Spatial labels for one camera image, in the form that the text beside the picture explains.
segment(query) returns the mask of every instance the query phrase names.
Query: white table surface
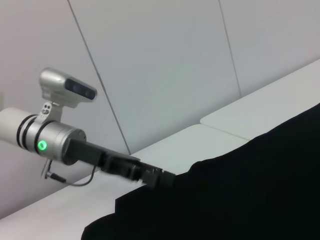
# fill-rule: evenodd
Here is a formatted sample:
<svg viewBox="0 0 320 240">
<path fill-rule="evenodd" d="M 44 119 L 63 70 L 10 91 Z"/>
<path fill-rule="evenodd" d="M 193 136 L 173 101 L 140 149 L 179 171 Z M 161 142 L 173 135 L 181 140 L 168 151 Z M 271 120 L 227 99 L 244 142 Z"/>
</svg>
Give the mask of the white table surface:
<svg viewBox="0 0 320 240">
<path fill-rule="evenodd" d="M 317 60 L 201 119 L 201 124 L 246 140 L 320 103 Z"/>
<path fill-rule="evenodd" d="M 242 138 L 197 124 L 134 156 L 142 162 L 182 174 L 195 162 L 221 156 L 245 143 L 247 141 Z M 0 239 L 79 240 L 85 226 L 114 213 L 115 199 L 140 186 L 140 183 L 97 172 L 88 186 L 68 186 L 0 220 Z"/>
</svg>

